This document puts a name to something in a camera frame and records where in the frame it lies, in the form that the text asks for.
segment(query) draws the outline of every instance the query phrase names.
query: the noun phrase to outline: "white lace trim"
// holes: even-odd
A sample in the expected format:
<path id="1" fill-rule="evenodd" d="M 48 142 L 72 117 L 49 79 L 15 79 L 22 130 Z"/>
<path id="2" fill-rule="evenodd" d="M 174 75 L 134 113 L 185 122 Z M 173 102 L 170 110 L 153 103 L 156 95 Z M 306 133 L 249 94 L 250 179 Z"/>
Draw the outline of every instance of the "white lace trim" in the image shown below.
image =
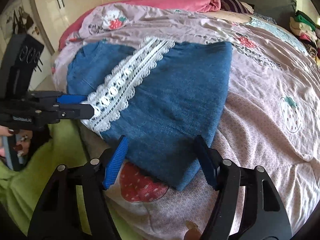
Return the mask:
<path id="1" fill-rule="evenodd" d="M 91 93 L 87 101 L 82 102 L 93 106 L 94 116 L 81 122 L 98 134 L 109 130 L 110 122 L 118 120 L 120 112 L 128 107 L 128 100 L 135 93 L 134 88 L 142 83 L 150 70 L 157 66 L 157 61 L 174 45 L 172 40 L 146 37 L 140 49 L 122 60 L 106 76 L 104 84 Z"/>

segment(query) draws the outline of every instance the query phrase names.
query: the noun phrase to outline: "metal screw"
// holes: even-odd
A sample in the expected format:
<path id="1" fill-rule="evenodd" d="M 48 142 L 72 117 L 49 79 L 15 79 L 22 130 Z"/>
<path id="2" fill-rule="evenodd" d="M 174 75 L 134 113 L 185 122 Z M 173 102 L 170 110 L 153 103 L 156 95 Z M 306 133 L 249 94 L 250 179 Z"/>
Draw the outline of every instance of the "metal screw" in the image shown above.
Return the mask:
<path id="1" fill-rule="evenodd" d="M 66 167 L 63 164 L 61 164 L 61 165 L 58 166 L 57 170 L 58 171 L 64 171 L 65 168 Z"/>
<path id="2" fill-rule="evenodd" d="M 94 159 L 92 159 L 92 160 L 90 161 L 90 163 L 91 163 L 92 165 L 97 165 L 99 162 L 100 162 L 100 160 L 97 159 L 97 158 L 94 158 Z"/>
<path id="3" fill-rule="evenodd" d="M 264 172 L 264 168 L 262 166 L 257 166 L 257 171 Z"/>
<path id="4" fill-rule="evenodd" d="M 226 166 L 230 166 L 232 164 L 231 160 L 228 160 L 228 159 L 224 159 L 222 163 Z"/>

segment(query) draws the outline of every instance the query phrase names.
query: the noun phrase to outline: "strawberry print bedding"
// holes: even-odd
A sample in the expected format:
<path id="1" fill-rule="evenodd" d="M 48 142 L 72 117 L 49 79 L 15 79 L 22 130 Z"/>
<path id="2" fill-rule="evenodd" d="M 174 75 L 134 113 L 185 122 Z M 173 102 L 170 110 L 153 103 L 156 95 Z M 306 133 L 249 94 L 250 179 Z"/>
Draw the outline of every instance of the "strawberry print bedding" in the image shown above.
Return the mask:
<path id="1" fill-rule="evenodd" d="M 102 26 L 108 11 L 115 10 L 126 18 L 120 28 L 91 33 L 89 25 Z M 88 42 L 105 40 L 138 49 L 146 36 L 201 44 L 230 41 L 234 49 L 228 97 L 211 147 L 238 166 L 265 167 L 293 233 L 306 222 L 320 199 L 320 79 L 315 61 L 304 51 L 262 27 L 123 3 L 95 8 L 77 36 L 55 61 L 53 80 L 61 91 L 66 89 L 68 64 Z M 103 141 L 87 135 L 83 139 L 96 156 Z M 106 197 L 144 238 L 183 239 L 185 220 L 204 229 L 217 193 L 201 170 L 179 192 L 125 162 Z M 243 202 L 241 189 L 231 234 L 239 228 Z"/>

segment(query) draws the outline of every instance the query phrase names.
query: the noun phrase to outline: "person's hand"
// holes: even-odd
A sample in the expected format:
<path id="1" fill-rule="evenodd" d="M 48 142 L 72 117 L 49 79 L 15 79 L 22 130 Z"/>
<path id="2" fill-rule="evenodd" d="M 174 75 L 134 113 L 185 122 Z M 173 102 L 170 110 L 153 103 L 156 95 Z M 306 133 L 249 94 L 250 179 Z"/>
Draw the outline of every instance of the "person's hand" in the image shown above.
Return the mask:
<path id="1" fill-rule="evenodd" d="M 21 135 L 21 140 L 17 142 L 14 150 L 18 152 L 18 156 L 23 156 L 28 154 L 30 147 L 30 140 L 32 138 L 32 131 L 27 130 L 9 130 L 7 127 L 0 126 L 0 136 L 12 136 L 19 134 Z M 0 156 L 5 157 L 4 148 L 2 147 L 2 142 L 0 141 Z"/>
<path id="2" fill-rule="evenodd" d="M 189 229 L 184 235 L 183 240 L 199 240 L 201 237 L 201 232 L 198 226 L 192 221 L 186 221 L 186 226 Z"/>

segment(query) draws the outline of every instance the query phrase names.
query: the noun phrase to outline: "pink bed sheet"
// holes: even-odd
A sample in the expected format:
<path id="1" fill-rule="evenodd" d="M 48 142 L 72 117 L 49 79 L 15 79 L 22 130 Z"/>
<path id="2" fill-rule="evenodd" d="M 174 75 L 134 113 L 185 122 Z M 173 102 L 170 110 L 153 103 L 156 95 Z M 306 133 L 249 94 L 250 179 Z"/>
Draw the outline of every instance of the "pink bed sheet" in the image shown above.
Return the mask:
<path id="1" fill-rule="evenodd" d="M 221 8 L 220 0 L 122 0 L 119 2 L 130 5 L 145 5 L 159 9 L 180 9 L 191 12 L 215 12 L 219 11 Z M 59 40 L 59 51 L 66 46 L 66 40 L 68 39 L 69 35 L 80 30 L 83 20 L 93 11 L 93 9 L 81 15 L 65 30 Z"/>

